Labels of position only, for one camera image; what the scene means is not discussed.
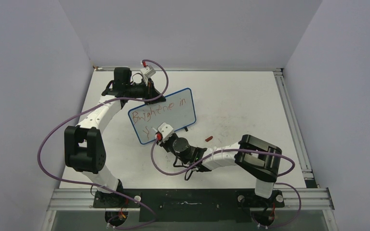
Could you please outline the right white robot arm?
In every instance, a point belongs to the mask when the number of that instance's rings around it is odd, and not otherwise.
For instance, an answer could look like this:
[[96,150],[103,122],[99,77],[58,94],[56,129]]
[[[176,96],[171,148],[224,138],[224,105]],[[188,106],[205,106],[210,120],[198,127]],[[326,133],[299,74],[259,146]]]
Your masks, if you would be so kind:
[[281,193],[274,190],[282,155],[282,150],[275,145],[251,135],[243,135],[240,141],[232,145],[213,149],[191,146],[186,138],[176,134],[165,138],[158,132],[156,141],[157,145],[181,162],[181,167],[187,168],[185,180],[193,172],[239,166],[256,178],[251,203],[263,207],[283,203]]

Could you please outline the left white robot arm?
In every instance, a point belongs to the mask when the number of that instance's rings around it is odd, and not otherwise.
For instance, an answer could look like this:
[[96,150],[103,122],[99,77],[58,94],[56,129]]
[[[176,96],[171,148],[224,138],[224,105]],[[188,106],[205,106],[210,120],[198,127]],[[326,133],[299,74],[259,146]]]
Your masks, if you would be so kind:
[[121,207],[128,203],[121,180],[106,166],[102,133],[129,98],[143,99],[145,104],[165,101],[151,79],[155,72],[153,67],[144,65],[139,72],[142,80],[135,83],[131,82],[130,68],[116,67],[114,78],[102,92],[98,107],[76,126],[68,126],[64,131],[66,166],[82,173],[96,185],[95,207]]

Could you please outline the blue framed whiteboard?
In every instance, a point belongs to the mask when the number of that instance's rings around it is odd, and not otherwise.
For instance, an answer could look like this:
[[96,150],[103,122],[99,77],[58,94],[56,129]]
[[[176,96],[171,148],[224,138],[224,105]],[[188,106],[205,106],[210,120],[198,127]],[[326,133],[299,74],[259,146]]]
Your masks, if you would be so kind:
[[164,122],[171,125],[175,131],[196,122],[195,105],[190,88],[169,94],[165,99],[165,102],[144,104],[128,112],[140,144],[152,142],[155,134],[154,129]]

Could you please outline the red marker cap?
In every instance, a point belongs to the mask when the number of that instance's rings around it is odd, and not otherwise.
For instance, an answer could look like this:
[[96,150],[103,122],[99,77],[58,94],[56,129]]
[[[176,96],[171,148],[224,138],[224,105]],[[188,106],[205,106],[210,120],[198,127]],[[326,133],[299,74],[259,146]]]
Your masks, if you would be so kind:
[[208,138],[205,139],[205,142],[209,142],[213,139],[213,136],[209,136]]

